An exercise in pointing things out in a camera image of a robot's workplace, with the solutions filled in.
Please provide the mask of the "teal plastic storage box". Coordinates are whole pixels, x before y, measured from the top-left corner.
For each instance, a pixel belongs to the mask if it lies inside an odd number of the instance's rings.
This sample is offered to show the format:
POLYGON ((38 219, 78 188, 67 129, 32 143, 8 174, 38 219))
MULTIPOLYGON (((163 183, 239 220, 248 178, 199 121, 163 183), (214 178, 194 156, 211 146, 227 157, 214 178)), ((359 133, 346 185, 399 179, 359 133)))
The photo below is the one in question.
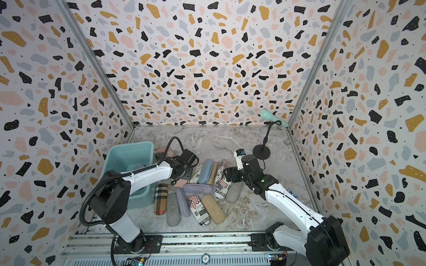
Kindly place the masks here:
MULTIPOLYGON (((127 172, 130 165, 156 163, 154 144, 151 141, 113 146, 106 156, 102 175, 105 172, 127 172)), ((128 209, 144 208, 154 204, 156 184, 148 185, 129 196, 128 209)))

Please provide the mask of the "light blue felt case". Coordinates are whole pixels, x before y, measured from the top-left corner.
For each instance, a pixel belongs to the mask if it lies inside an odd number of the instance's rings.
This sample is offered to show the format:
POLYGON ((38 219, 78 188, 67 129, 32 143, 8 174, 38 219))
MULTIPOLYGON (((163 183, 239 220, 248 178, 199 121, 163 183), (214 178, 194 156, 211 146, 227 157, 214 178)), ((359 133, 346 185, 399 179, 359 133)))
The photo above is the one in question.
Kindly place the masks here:
POLYGON ((203 166, 201 168, 198 183, 199 184, 206 184, 211 176, 211 172, 213 169, 213 160, 211 158, 204 161, 203 166))
POLYGON ((147 164, 135 164, 135 165, 130 165, 130 166, 127 168, 127 171, 135 171, 135 170, 137 170, 137 169, 144 168, 144 167, 146 167, 146 166, 147 166, 147 164))

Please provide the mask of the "pink glasses case middle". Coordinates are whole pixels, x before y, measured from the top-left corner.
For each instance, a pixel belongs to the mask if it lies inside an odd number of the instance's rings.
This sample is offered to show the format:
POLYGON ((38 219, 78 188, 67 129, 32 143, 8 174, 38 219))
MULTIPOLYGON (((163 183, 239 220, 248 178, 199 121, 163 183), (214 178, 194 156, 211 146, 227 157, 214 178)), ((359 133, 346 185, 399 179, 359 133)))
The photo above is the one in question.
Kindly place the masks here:
POLYGON ((178 179, 174 186, 183 188, 187 183, 188 183, 188 180, 178 179))

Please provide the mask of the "plaid tartan glasses case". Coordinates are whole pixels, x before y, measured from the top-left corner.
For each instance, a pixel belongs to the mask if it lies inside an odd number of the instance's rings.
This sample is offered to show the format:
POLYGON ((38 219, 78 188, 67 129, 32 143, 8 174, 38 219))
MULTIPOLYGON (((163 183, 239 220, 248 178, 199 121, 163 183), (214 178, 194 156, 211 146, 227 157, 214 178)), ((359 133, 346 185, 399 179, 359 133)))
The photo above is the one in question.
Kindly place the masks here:
POLYGON ((154 214, 162 216, 166 213, 168 199, 168 186, 158 184, 155 190, 154 214))

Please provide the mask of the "grey felt case right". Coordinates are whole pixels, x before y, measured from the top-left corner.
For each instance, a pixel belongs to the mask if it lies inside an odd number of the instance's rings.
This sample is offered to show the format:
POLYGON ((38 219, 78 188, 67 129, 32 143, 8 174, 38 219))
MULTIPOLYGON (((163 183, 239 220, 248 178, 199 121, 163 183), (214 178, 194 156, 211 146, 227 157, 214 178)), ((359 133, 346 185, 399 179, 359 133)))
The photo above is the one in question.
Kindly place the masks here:
POLYGON ((241 191, 244 187, 245 183, 243 182, 232 183, 226 195, 226 200, 230 203, 236 203, 240 198, 241 191))

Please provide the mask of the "grey felt case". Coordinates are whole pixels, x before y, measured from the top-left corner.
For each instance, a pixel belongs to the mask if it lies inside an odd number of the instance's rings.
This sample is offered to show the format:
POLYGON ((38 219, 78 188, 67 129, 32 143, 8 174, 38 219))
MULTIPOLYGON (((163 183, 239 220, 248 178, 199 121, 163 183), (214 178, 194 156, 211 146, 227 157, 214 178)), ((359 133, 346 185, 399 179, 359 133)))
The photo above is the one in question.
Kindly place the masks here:
POLYGON ((181 221, 180 208, 176 193, 168 194, 166 205, 167 225, 176 227, 181 221))
POLYGON ((245 183, 243 182, 232 183, 226 195, 226 200, 230 203, 236 203, 240 198, 241 191, 244 187, 245 183))

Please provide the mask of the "purple felt case horizontal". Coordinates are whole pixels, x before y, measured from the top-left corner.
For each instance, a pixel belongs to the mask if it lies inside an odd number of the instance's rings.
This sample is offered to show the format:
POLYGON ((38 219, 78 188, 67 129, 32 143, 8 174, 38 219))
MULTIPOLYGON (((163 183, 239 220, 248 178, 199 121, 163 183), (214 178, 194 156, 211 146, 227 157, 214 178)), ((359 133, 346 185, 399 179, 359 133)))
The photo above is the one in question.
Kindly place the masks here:
POLYGON ((183 186, 183 191, 187 194, 194 195, 214 195, 213 187, 207 184, 186 184, 183 186))

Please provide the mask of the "newspaper flag case far left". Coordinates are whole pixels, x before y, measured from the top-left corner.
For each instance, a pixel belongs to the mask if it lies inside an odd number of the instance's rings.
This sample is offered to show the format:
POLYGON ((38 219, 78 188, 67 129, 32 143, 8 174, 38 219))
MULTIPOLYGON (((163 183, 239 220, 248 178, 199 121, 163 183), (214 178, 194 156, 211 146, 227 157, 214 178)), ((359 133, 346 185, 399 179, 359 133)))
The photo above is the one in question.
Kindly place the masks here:
POLYGON ((158 149, 156 149, 154 151, 154 156, 155 158, 158 160, 159 158, 161 158, 163 155, 167 155, 168 153, 170 153, 171 150, 169 148, 166 147, 160 147, 158 149))

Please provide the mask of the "newspaper flag case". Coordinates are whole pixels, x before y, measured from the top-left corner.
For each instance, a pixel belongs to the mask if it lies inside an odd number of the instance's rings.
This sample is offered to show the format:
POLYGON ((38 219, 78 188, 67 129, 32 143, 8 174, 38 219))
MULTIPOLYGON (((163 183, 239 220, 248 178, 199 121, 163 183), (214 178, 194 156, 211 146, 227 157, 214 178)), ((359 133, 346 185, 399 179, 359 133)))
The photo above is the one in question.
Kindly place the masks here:
POLYGON ((215 185, 217 185, 223 179, 223 172, 224 172, 224 169, 226 168, 226 164, 227 164, 227 161, 225 159, 223 159, 218 164, 219 167, 217 169, 215 180, 214 180, 215 185))
POLYGON ((225 199, 231 184, 232 182, 228 182, 226 179, 219 180, 216 183, 215 197, 219 200, 225 199))
POLYGON ((200 198, 197 195, 191 195, 187 199, 189 208, 195 217, 197 223, 204 227, 210 224, 211 218, 205 209, 203 203, 201 202, 200 198))
POLYGON ((167 155, 168 153, 170 153, 171 150, 169 148, 166 147, 160 147, 158 149, 156 149, 154 151, 154 156, 155 158, 158 160, 159 158, 161 158, 163 155, 167 155))

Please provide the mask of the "purple felt case diagonal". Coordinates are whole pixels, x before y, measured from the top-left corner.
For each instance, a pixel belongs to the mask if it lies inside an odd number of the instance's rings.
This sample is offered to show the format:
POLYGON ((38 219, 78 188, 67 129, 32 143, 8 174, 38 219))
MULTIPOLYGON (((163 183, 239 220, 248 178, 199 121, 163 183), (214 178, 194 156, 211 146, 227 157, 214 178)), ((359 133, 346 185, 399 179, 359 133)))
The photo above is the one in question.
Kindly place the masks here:
POLYGON ((177 202, 179 205, 180 213, 183 217, 189 217, 191 215, 191 210, 187 203, 187 198, 184 190, 181 187, 176 188, 177 202))

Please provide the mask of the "newspaper flag case middle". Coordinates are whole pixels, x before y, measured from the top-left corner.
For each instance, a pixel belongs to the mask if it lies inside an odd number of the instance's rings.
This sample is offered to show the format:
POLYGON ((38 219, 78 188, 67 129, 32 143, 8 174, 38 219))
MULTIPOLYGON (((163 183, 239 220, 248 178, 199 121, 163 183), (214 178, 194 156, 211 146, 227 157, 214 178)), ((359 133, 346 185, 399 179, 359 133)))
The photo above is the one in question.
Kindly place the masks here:
POLYGON ((219 200, 225 199, 231 184, 232 182, 228 182, 226 179, 219 180, 216 183, 215 197, 219 200))

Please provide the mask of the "newspaper flag case front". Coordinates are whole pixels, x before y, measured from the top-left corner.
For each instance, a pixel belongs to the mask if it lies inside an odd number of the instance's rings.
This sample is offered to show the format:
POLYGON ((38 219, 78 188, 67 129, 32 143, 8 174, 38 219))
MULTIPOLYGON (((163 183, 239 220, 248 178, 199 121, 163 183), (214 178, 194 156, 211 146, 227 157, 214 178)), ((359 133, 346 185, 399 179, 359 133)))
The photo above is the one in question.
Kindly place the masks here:
POLYGON ((195 217, 197 223, 204 227, 210 224, 211 218, 205 209, 203 203, 201 202, 200 198, 197 195, 191 195, 187 199, 189 208, 195 217))

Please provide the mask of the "grey felt case front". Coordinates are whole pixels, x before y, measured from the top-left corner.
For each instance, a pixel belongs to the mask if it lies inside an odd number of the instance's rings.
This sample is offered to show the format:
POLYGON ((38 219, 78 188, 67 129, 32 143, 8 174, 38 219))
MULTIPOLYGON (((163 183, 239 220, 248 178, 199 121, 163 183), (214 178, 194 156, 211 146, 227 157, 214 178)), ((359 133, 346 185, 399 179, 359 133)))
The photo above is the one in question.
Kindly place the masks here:
POLYGON ((180 208, 176 193, 168 194, 166 205, 167 225, 176 227, 181 221, 180 208))

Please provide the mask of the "tan felt case front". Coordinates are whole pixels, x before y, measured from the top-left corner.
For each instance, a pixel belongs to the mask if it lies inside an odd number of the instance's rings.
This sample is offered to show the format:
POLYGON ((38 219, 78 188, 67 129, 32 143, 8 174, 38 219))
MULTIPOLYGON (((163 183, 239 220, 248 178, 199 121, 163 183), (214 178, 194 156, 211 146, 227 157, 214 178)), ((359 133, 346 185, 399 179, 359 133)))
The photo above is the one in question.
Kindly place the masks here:
POLYGON ((201 202, 215 224, 219 225, 224 222, 225 214, 211 194, 204 195, 201 202))

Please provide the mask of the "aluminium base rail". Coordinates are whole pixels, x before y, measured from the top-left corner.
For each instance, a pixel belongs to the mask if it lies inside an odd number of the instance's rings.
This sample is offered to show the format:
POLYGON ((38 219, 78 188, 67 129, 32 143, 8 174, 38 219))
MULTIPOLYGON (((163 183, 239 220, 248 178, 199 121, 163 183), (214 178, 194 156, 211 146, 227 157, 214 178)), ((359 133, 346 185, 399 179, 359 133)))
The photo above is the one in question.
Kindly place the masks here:
MULTIPOLYGON (((255 247, 260 232, 150 233, 146 249, 132 254, 117 247, 119 266, 307 266, 307 259, 291 250, 255 247)), ((73 235, 60 256, 60 266, 110 266, 113 235, 73 235)))

